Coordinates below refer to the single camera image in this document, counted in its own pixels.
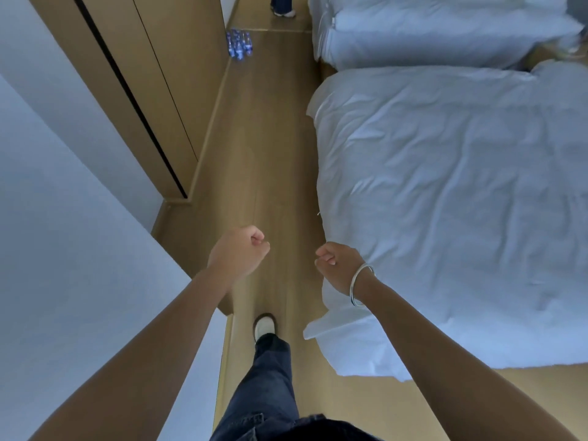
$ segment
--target person's left hand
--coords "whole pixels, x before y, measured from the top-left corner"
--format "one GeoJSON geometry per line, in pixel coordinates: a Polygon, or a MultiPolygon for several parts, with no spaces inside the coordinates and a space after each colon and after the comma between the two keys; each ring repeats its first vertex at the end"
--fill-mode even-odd
{"type": "Polygon", "coordinates": [[[208,269],[230,285],[257,269],[269,252],[265,235],[255,226],[233,229],[218,240],[208,257],[208,269]]]}

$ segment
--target blue pants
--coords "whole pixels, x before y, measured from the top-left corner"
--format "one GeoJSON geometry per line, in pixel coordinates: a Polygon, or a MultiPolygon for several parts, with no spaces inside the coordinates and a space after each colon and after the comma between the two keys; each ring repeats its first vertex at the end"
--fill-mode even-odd
{"type": "Polygon", "coordinates": [[[276,14],[287,14],[292,10],[292,0],[272,0],[272,9],[276,14]]]}
{"type": "Polygon", "coordinates": [[[292,388],[290,346],[275,334],[255,344],[254,364],[229,402],[211,441],[269,440],[324,416],[300,419],[292,388]]]}

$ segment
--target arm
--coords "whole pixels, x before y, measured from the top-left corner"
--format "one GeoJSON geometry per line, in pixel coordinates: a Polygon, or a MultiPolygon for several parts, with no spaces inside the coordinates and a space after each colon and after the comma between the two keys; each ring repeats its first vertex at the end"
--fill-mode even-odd
{"type": "MultiPolygon", "coordinates": [[[[355,249],[327,243],[317,268],[349,295],[364,260],[355,249]]],[[[430,323],[369,269],[353,295],[376,316],[394,349],[452,441],[577,441],[553,416],[430,323]]]]}
{"type": "Polygon", "coordinates": [[[269,252],[254,226],[225,234],[199,272],[151,323],[70,396],[31,440],[155,440],[212,313],[269,252]]]}

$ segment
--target floor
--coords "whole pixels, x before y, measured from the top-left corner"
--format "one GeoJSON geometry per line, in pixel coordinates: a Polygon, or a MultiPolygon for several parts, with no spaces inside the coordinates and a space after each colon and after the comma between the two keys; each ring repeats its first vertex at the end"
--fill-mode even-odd
{"type": "MultiPolygon", "coordinates": [[[[305,0],[296,2],[299,17],[291,21],[274,18],[269,0],[240,0],[232,26],[256,30],[254,55],[231,62],[192,204],[174,206],[159,237],[191,275],[232,226],[254,223],[272,244],[260,269],[233,291],[217,414],[251,365],[255,316],[272,312],[292,347],[301,415],[324,413],[387,440],[446,440],[414,383],[337,376],[316,342],[302,337],[307,323],[326,310],[313,264],[324,241],[316,137],[305,116],[319,74],[311,35],[302,33],[310,25],[305,0]]],[[[588,440],[588,366],[501,374],[588,440]]]]}

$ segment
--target white sneaker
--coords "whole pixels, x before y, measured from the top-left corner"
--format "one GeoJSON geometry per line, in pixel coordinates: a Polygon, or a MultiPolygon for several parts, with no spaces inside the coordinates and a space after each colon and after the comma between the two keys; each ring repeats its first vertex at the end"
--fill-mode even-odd
{"type": "Polygon", "coordinates": [[[255,343],[261,336],[276,333],[276,319],[271,314],[262,314],[254,322],[254,339],[255,343]]]}
{"type": "Polygon", "coordinates": [[[296,16],[296,11],[294,9],[292,9],[290,12],[288,12],[286,14],[278,14],[278,13],[276,13],[276,11],[273,11],[273,14],[276,15],[277,17],[294,18],[296,16]]]}

